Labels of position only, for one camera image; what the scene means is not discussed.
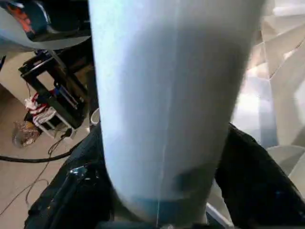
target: black metal frame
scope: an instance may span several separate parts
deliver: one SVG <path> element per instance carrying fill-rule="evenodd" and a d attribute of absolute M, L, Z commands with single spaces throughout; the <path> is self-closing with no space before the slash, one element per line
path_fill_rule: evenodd
<path fill-rule="evenodd" d="M 83 56 L 86 56 L 87 60 L 89 60 L 87 61 L 87 64 L 88 62 L 93 63 L 91 40 L 89 39 L 88 41 L 78 46 L 61 50 L 57 53 L 57 55 L 67 66 L 72 65 L 80 57 Z M 37 93 L 45 99 L 45 101 L 50 106 L 54 107 L 60 116 L 62 116 L 73 128 L 78 128 L 83 122 L 83 115 L 79 115 L 79 113 L 77 112 L 76 113 L 69 112 L 67 107 L 63 106 L 57 100 L 57 98 L 54 95 L 52 95 L 52 93 L 50 93 L 49 90 L 37 78 L 43 72 L 48 72 L 56 82 L 64 81 L 62 77 L 58 75 L 57 71 L 54 70 L 55 65 L 58 65 L 58 62 L 53 57 L 51 57 L 47 53 L 41 53 L 38 56 L 35 56 L 30 60 L 26 61 L 24 65 L 21 68 L 19 68 L 19 71 L 21 72 L 21 77 L 29 85 L 31 85 L 37 91 Z M 78 90 L 84 94 L 85 96 L 84 100 L 87 100 L 88 92 L 86 88 L 73 73 L 78 71 L 80 68 L 81 67 L 73 70 L 66 68 L 64 69 L 64 73 L 66 77 L 68 77 L 71 81 L 73 81 L 73 83 L 75 84 L 74 86 L 77 87 Z"/>

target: white wall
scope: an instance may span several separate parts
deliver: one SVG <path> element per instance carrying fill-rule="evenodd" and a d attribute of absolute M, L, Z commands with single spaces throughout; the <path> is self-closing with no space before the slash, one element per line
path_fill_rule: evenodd
<path fill-rule="evenodd" d="M 0 72 L 0 84 L 9 90 L 17 99 L 24 103 L 24 99 L 29 97 L 28 88 L 21 78 L 18 69 L 25 61 L 34 56 L 32 52 L 8 53 L 4 66 Z M 48 73 L 39 76 L 39 80 L 48 88 L 53 88 L 53 79 Z M 33 96 L 35 90 L 30 86 L 30 93 Z"/>
<path fill-rule="evenodd" d="M 271 78 L 280 145 L 305 146 L 305 43 Z"/>

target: power cord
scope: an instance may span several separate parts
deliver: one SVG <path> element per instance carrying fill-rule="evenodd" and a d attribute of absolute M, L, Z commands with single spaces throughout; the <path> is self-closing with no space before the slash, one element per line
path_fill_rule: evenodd
<path fill-rule="evenodd" d="M 60 140 L 58 140 L 57 142 L 55 142 L 48 150 L 48 155 L 49 155 L 49 159 L 51 158 L 52 156 L 52 153 L 55 151 L 55 149 L 58 147 L 58 145 L 62 142 L 62 140 L 65 138 L 65 137 L 69 137 L 72 133 L 72 130 L 71 129 L 68 129 L 60 138 Z M 29 184 L 28 186 L 26 186 L 23 190 L 21 190 L 12 200 L 11 202 L 2 210 L 2 212 L 0 213 L 0 217 L 5 213 L 5 211 L 11 206 L 11 204 L 27 189 L 28 192 L 25 196 L 25 203 L 27 204 L 28 208 L 31 207 L 30 203 L 29 203 L 29 194 L 31 192 L 31 190 L 33 189 L 33 187 L 35 186 L 35 184 L 37 184 L 38 182 L 40 181 L 46 181 L 47 182 L 47 186 L 49 185 L 49 181 L 46 180 L 46 179 L 40 179 L 40 177 L 42 176 L 42 174 L 44 173 L 44 171 L 46 170 L 46 168 L 48 167 L 49 163 L 51 161 L 47 161 L 45 167 L 42 169 L 42 171 L 38 174 L 38 176 L 35 178 L 35 180 Z"/>
<path fill-rule="evenodd" d="M 72 129 L 69 128 L 66 132 L 61 136 L 61 138 L 70 137 L 72 134 Z M 16 157 L 9 157 L 9 156 L 0 156 L 0 161 L 9 161 L 9 162 L 19 162 L 19 163 L 44 163 L 62 159 L 64 157 L 70 156 L 72 153 L 72 149 L 64 154 L 60 154 L 54 157 L 48 158 L 38 158 L 38 159 L 26 159 L 26 158 L 16 158 Z"/>

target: wire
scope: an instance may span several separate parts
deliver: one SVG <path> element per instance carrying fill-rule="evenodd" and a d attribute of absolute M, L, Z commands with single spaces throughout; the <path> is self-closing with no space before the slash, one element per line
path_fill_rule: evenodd
<path fill-rule="evenodd" d="M 58 145 L 62 142 L 62 140 L 68 136 L 68 134 L 70 134 L 70 132 L 67 130 L 65 134 L 63 134 L 60 138 L 60 140 L 58 140 L 57 142 L 55 142 L 48 150 L 48 155 L 49 155 L 49 159 L 52 156 L 52 153 L 54 152 L 54 150 L 58 147 Z M 5 213 L 5 211 L 10 207 L 10 205 L 25 191 L 29 188 L 26 196 L 25 196 L 25 203 L 27 204 L 28 208 L 31 207 L 30 203 L 29 203 L 29 194 L 31 192 L 31 190 L 33 189 L 33 187 L 35 186 L 35 184 L 37 184 L 40 181 L 46 181 L 47 182 L 47 186 L 49 185 L 49 181 L 46 179 L 40 179 L 40 177 L 42 176 L 42 174 L 44 173 L 44 171 L 46 170 L 46 168 L 48 167 L 50 161 L 47 161 L 45 167 L 42 169 L 42 171 L 38 174 L 38 176 L 35 178 L 35 180 L 29 184 L 28 186 L 26 186 L 21 192 L 19 192 L 11 201 L 10 203 L 2 210 L 2 212 L 0 213 L 0 217 Z"/>
<path fill-rule="evenodd" d="M 29 91 L 29 98 L 31 97 L 31 90 L 30 90 L 30 86 L 29 86 L 29 83 L 26 82 L 26 85 L 27 85 L 27 88 L 28 88 L 28 91 Z"/>
<path fill-rule="evenodd" d="M 72 133 L 72 129 L 67 129 L 66 132 L 61 136 L 63 137 L 69 137 Z M 56 161 L 59 159 L 62 159 L 64 157 L 70 156 L 73 152 L 73 150 L 81 143 L 81 141 L 73 146 L 67 153 L 60 154 L 54 157 L 48 157 L 48 158 L 38 158 L 38 159 L 26 159 L 26 158 L 16 158 L 16 157 L 9 157 L 9 156 L 0 156 L 0 161 L 8 161 L 8 162 L 18 162 L 18 163 L 45 163 L 49 161 Z"/>
<path fill-rule="evenodd" d="M 6 56 L 3 56 L 2 59 L 1 59 L 1 62 L 0 62 L 0 71 L 1 71 L 1 69 L 3 67 L 3 65 L 4 65 L 5 58 L 6 58 Z"/>
<path fill-rule="evenodd" d="M 40 180 L 37 180 L 36 183 L 40 182 L 40 181 L 45 181 L 47 182 L 47 186 L 49 185 L 49 181 L 46 180 L 46 179 L 40 179 Z M 2 210 L 2 212 L 0 213 L 0 217 L 4 214 L 4 212 L 12 205 L 12 203 L 25 191 L 27 190 L 32 184 L 26 186 L 23 190 L 21 190 L 11 201 L 10 203 Z"/>
<path fill-rule="evenodd" d="M 48 150 L 48 155 L 49 157 L 52 156 L 52 153 L 54 152 L 54 150 L 57 148 L 57 146 L 60 144 L 60 142 L 63 140 L 63 137 L 58 140 L 56 143 L 54 143 Z M 39 175 L 36 177 L 36 179 L 33 181 L 33 183 L 30 186 L 30 189 L 28 190 L 26 196 L 25 196 L 25 203 L 27 204 L 28 208 L 31 207 L 30 203 L 29 203 L 29 194 L 31 192 L 31 190 L 33 189 L 33 187 L 35 186 L 35 184 L 37 183 L 37 181 L 39 180 L 39 178 L 41 177 L 41 175 L 44 173 L 44 171 L 47 169 L 48 165 L 49 165 L 50 161 L 48 161 L 45 165 L 45 167 L 43 168 L 43 170 L 39 173 Z"/>

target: black plastic part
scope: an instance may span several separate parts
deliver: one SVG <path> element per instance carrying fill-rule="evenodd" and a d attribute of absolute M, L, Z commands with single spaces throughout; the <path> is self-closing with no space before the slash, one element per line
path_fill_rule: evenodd
<path fill-rule="evenodd" d="M 19 22 L 33 42 L 91 34 L 88 2 L 85 0 L 0 1 L 0 7 Z"/>
<path fill-rule="evenodd" d="M 264 148 L 232 124 L 215 179 L 234 225 L 305 226 L 305 203 L 294 184 Z"/>

